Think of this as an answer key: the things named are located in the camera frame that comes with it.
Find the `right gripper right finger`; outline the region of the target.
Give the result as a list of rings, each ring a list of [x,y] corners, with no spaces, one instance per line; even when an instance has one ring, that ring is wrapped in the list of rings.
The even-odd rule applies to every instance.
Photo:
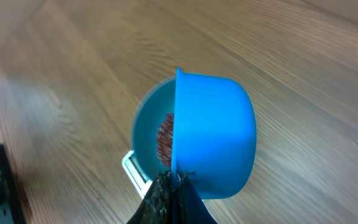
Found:
[[[179,224],[217,224],[198,195],[190,175],[195,172],[179,172],[176,219]]]

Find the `blue plastic measuring scoop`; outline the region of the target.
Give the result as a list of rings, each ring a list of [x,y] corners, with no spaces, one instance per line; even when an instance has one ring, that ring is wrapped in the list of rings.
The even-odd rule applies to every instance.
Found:
[[[190,172],[202,199],[228,198],[242,190],[256,145],[254,109],[240,84],[177,70],[172,170]]]

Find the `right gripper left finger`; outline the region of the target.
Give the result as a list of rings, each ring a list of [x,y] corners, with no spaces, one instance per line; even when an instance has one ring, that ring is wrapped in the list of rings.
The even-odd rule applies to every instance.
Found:
[[[159,171],[127,224],[171,224],[173,193],[171,172]]]

